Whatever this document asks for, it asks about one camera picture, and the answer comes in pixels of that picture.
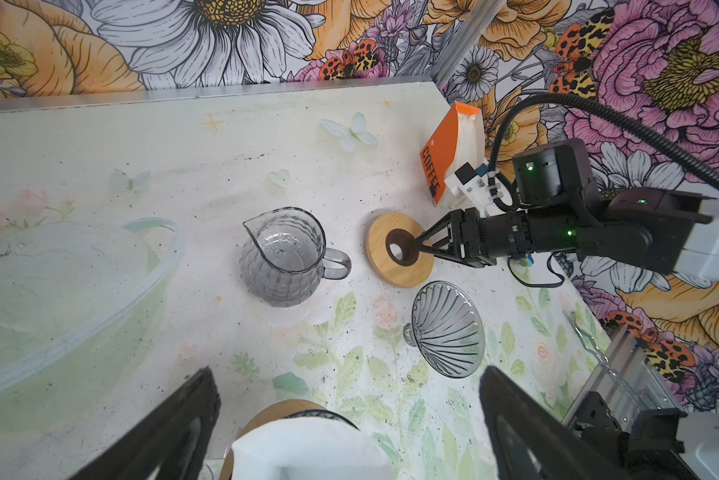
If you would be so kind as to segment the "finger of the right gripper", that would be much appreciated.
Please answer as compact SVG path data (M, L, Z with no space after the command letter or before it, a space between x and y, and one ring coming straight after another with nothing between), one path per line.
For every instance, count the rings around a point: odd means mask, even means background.
M455 211L445 214L431 228L417 236L415 239L417 246L420 248L449 248L449 245L453 243L453 234L451 233L453 216L455 216Z
M431 246L425 243L419 243L417 249L421 253L431 254L441 260L461 264L461 252L459 252L459 248L453 243L449 243L445 246Z

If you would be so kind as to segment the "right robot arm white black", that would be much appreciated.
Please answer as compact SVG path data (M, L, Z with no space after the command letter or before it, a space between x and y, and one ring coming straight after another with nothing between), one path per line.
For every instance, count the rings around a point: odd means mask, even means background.
M719 281L719 190L709 197L634 187L605 200L577 139L525 151L513 165L513 207L495 216L451 211L419 235L417 249L471 267L573 252ZM481 376L481 404L503 479L719 479L719 420L707 414L641 412L631 434L605 453L542 412L497 368Z

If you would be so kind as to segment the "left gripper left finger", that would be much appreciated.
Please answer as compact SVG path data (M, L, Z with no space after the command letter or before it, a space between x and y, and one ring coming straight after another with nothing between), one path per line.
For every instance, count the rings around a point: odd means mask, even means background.
M221 406L211 370L199 369L74 479L199 478Z

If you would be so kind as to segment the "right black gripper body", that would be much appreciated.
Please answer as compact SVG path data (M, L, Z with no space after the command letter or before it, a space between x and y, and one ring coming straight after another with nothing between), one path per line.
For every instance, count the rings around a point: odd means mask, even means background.
M515 189L525 207L482 218L473 208L449 215L447 254L460 264L493 265L499 257L573 250L599 228L601 196L589 152L563 140L513 157Z

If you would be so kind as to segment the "grey glass dripper cone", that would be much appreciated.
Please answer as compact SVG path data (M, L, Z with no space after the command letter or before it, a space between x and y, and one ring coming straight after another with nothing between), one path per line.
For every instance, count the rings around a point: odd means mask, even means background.
M485 356L485 330L475 302L446 281L419 290L403 338L435 372L451 379L473 375Z

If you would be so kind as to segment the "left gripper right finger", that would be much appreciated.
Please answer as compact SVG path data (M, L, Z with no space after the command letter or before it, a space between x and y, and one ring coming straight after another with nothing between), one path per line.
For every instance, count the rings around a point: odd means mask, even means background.
M479 399L501 479L627 479L578 440L499 368L481 375Z

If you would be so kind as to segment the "coffee filter pack orange top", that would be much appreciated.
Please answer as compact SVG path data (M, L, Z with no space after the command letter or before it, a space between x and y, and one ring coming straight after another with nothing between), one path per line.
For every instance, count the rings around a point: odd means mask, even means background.
M465 196L447 177L467 163L479 166L483 159L483 112L469 104L453 103L421 150L421 165L433 204L448 210L459 208Z

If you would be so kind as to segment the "grey ribbed glass pitcher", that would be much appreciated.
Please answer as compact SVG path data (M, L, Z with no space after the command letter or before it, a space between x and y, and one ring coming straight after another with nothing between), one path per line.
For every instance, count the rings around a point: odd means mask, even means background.
M281 207L242 222L248 235L239 260L247 291L275 308L297 306L323 280L345 280L349 256L326 244L320 222L310 212Z

